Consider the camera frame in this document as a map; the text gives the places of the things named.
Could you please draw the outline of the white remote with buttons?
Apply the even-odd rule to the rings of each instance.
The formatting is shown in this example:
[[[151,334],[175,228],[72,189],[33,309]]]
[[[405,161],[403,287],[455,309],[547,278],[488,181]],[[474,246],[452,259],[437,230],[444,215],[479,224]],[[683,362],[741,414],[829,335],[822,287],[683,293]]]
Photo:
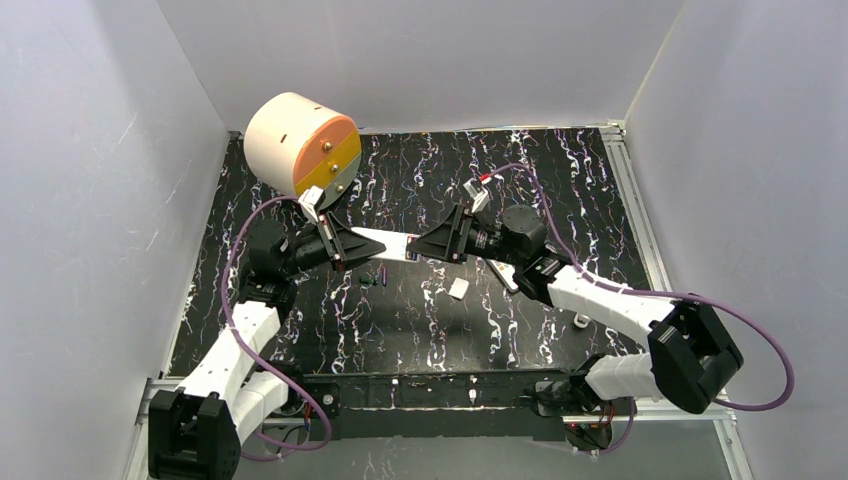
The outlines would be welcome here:
[[[407,250],[407,245],[416,240],[418,235],[365,227],[353,227],[352,230],[384,245],[385,250],[374,255],[373,259],[405,263],[415,263],[419,260],[417,253]]]

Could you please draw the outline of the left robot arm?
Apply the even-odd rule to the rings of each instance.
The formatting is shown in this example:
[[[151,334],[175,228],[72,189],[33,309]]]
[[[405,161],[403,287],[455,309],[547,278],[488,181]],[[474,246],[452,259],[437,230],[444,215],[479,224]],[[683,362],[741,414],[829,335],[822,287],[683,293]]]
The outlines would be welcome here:
[[[289,237],[273,219],[251,217],[236,244],[247,268],[235,300],[229,281],[219,289],[225,327],[201,363],[172,390],[159,390],[148,407],[148,472],[153,479],[230,479],[242,445],[291,400],[308,405],[331,432],[320,401],[261,357],[297,295],[296,276],[329,264],[350,270],[386,252],[384,243],[321,214]]]

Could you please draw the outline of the white battery cover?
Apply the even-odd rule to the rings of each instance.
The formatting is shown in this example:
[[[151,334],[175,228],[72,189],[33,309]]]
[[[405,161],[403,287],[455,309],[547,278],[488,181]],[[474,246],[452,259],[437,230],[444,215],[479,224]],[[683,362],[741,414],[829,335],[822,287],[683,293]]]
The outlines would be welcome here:
[[[467,294],[469,282],[462,278],[455,278],[448,290],[448,295],[455,300],[463,300]]]

